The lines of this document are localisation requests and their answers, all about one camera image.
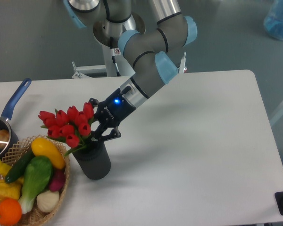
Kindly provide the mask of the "black robotic gripper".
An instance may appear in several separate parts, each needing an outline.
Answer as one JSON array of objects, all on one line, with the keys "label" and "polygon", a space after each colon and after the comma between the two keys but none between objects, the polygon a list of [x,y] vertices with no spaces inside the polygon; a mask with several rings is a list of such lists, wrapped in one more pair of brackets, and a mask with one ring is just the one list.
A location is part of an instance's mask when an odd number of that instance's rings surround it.
[{"label": "black robotic gripper", "polygon": [[120,88],[102,102],[95,98],[90,98],[88,102],[96,111],[94,119],[100,123],[98,128],[91,133],[91,141],[93,142],[105,142],[120,138],[121,133],[118,129],[120,122],[136,110],[136,107],[125,99]]}]

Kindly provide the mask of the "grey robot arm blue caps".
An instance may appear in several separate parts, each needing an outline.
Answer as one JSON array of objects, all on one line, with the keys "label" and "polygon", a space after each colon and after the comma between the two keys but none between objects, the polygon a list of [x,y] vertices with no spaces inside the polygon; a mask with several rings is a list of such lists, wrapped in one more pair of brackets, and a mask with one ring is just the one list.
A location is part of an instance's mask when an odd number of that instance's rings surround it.
[{"label": "grey robot arm blue caps", "polygon": [[157,22],[157,29],[150,33],[137,30],[129,0],[67,0],[65,5],[79,25],[102,23],[107,46],[119,49],[134,70],[106,100],[91,100],[97,107],[94,118],[99,122],[92,138],[106,141],[120,137],[120,122],[178,74],[179,67],[167,54],[193,42],[197,26],[191,17],[182,15],[175,0],[150,1]]}]

